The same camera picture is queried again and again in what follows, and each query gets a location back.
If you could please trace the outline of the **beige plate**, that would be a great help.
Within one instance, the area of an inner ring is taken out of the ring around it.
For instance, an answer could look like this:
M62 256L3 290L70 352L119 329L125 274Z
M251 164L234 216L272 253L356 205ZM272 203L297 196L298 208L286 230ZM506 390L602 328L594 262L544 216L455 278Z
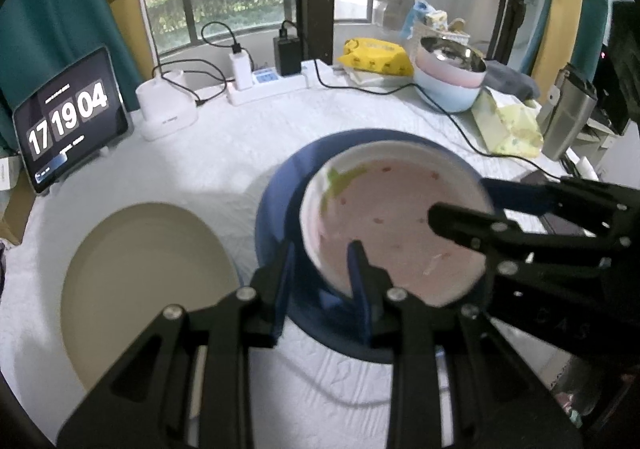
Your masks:
M93 388L166 306L212 306L239 284L213 230L180 206L142 203L105 218L78 247L62 291L63 341L82 386Z

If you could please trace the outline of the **steel thermos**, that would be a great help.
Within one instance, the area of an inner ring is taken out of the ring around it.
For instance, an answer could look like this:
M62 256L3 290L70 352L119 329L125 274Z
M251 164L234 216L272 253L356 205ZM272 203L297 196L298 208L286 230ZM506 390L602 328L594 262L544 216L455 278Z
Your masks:
M544 139L542 153L548 159L559 161L572 146L597 101L596 87L579 69L567 64L558 72L537 117Z

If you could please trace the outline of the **pink strawberry bowl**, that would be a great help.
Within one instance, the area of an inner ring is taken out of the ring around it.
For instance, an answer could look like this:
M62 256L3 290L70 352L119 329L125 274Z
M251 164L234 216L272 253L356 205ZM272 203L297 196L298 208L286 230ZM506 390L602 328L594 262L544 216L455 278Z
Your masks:
M461 180L416 144L368 143L339 154L312 177L300 208L306 232L311 218L318 220L314 264L331 287L352 296L347 249L359 241L370 264L385 269L397 287L431 306L457 301L483 276L485 258L436 235L428 210L439 202L494 209L488 195L454 186Z

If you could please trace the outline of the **small white box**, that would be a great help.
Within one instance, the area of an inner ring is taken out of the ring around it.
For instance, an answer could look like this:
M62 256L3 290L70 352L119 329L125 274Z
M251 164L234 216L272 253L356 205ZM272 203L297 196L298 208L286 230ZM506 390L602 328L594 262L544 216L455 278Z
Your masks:
M0 158L0 190L8 191L15 187L22 170L20 156Z

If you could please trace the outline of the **stacked pastel bowls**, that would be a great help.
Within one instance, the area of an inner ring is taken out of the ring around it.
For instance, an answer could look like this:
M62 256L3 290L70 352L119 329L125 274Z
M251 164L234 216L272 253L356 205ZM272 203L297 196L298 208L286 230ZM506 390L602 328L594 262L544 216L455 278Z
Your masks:
M487 65L471 47L436 36L420 39L413 83L427 105L448 113L468 111L480 94Z

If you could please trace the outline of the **yellow curtain left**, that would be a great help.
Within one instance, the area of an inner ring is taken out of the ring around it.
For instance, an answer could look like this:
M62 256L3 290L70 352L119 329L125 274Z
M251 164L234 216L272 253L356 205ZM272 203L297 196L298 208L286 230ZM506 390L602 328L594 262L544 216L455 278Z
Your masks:
M142 78L148 80L153 69L153 58L140 0L107 0L107 3L134 63Z

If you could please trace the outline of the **yellow paper bag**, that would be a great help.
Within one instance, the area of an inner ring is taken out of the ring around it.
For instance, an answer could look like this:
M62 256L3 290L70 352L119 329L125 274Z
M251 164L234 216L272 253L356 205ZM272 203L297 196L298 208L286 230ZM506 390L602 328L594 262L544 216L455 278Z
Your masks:
M483 87L471 112L491 154L533 160L541 153L544 139L534 109L515 96Z

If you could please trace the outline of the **yellow teal curtain right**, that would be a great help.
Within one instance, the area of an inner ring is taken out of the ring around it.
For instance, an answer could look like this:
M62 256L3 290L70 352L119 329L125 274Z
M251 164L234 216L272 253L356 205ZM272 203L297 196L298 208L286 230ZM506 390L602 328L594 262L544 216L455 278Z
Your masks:
M596 74L608 27L610 0L546 0L541 36L525 68L541 93L570 64L589 81Z

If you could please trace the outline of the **teal curtain left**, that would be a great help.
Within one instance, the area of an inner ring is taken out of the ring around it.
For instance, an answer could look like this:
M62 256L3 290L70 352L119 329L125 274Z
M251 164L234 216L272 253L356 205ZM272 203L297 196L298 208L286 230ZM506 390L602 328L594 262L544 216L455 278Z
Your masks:
M99 46L107 47L126 108L137 110L142 75L107 0L3 0L1 147L15 151L13 110L37 88Z

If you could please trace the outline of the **cardboard box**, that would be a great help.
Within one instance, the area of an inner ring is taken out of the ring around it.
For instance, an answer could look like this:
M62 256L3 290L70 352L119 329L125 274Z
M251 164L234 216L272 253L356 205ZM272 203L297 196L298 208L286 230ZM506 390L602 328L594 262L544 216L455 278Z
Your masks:
M23 242L29 215L36 200L28 176L21 172L11 191L1 192L1 239L12 245Z

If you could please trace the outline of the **black power adapter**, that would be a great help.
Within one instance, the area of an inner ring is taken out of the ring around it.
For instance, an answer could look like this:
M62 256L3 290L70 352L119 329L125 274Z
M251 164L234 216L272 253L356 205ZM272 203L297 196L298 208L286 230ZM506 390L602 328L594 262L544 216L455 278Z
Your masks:
M297 35L289 35L288 28L297 29L290 20L280 25L279 34L273 39L274 66L280 76L295 76L302 72L302 46Z

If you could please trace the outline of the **tablet showing clock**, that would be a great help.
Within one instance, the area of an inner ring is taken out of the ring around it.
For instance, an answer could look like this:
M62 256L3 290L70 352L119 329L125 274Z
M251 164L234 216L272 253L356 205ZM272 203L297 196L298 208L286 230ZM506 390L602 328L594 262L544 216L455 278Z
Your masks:
M62 70L13 112L32 190L42 195L130 132L128 111L104 46Z

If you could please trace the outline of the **white power strip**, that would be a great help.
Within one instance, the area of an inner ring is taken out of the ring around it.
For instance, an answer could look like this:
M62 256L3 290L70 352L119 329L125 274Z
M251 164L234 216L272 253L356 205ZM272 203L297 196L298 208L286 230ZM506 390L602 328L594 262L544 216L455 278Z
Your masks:
M292 76L280 76L275 68L263 68L253 73L253 85L239 91L234 83L228 86L228 99L232 106L290 94L320 85L313 60L302 63L302 71Z

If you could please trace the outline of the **white charger block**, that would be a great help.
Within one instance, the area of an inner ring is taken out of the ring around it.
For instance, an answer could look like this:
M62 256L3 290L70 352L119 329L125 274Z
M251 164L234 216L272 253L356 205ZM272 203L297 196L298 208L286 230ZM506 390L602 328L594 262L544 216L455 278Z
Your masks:
M238 91L248 90L253 86L252 62L250 61L250 55L239 43L234 43L231 46L231 53L229 57L233 71L235 88Z

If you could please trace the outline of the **white desk lamp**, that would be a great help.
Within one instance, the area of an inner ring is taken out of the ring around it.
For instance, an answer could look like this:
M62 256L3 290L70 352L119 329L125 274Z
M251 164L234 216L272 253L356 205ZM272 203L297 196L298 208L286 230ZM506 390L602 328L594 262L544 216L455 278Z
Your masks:
M163 71L145 1L140 0L143 22L151 46L153 69L148 80L136 87L141 104L140 133L148 142L188 128L198 120L195 96L181 84L181 71Z

